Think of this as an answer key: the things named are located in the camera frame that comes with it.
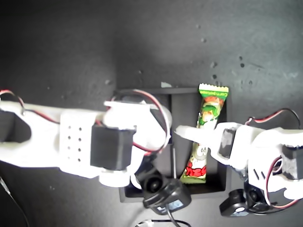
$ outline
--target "black surface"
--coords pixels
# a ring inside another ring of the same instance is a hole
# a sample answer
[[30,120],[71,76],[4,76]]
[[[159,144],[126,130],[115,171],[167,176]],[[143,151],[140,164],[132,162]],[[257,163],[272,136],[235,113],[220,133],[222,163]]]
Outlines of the black surface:
[[[105,110],[116,85],[222,83],[231,89],[233,121],[282,107],[303,118],[301,0],[9,2],[0,3],[0,13],[10,14],[0,17],[0,87],[26,102]],[[282,126],[296,124],[286,113],[278,119]],[[139,203],[120,203],[118,189],[97,179],[4,163],[0,171],[35,227],[132,227],[159,218],[151,210],[140,213]],[[235,189],[242,187],[238,179],[233,174]],[[22,226],[20,213],[0,196],[1,225]],[[193,227],[302,226],[301,202],[271,216],[230,219],[220,217],[222,201],[194,200],[174,217]]]

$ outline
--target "black box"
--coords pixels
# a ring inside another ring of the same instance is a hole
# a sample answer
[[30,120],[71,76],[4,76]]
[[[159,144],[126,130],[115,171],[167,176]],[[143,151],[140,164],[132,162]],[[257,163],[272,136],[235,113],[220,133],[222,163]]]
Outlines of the black box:
[[[193,142],[173,132],[179,125],[196,127],[202,97],[198,92],[198,88],[159,88],[144,89],[144,91],[155,95],[159,101],[171,111],[173,119],[171,134],[174,148],[176,149],[177,176],[180,177],[192,152]],[[231,106],[230,97],[227,97],[218,122],[230,121],[227,117],[227,113],[230,113],[229,106]],[[171,145],[168,145],[155,160],[156,168],[167,177],[172,177],[172,155],[170,146]],[[231,190],[230,168],[218,163],[209,153],[207,155],[206,165],[206,183],[186,184],[191,192],[192,199],[227,196]],[[141,190],[133,187],[131,183],[127,187],[120,188],[119,193],[121,202],[140,202],[143,200]]]

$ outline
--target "snack package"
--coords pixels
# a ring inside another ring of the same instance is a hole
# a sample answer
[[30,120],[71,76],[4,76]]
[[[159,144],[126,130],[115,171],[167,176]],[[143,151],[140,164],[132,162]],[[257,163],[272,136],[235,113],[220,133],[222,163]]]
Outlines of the snack package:
[[[228,87],[217,87],[200,84],[199,92],[202,96],[201,111],[198,116],[197,128],[215,129],[223,104],[228,96]],[[193,150],[189,162],[180,178],[182,183],[206,182],[206,155],[208,147],[193,143]]]

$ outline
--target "dust speck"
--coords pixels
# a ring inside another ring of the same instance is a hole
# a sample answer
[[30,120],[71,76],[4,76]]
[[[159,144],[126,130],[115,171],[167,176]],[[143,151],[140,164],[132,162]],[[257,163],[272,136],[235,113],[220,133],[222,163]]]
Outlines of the dust speck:
[[290,78],[296,78],[299,74],[297,72],[289,73]]
[[112,81],[109,80],[109,79],[107,79],[107,80],[105,81],[105,85],[110,85],[111,83],[112,83]]
[[165,88],[165,87],[172,87],[172,85],[166,82],[161,82],[161,88]]
[[218,64],[217,64],[216,62],[213,61],[213,62],[210,64],[210,67],[213,69],[213,68],[215,68],[217,65],[218,65]]

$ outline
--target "white 3d-printed part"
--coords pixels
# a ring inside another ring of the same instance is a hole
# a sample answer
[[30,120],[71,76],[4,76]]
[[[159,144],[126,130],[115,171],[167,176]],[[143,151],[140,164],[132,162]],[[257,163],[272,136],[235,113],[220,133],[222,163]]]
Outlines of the white 3d-printed part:
[[90,166],[91,127],[96,115],[80,110],[62,112],[59,153],[62,171],[87,178],[99,175],[99,168]]

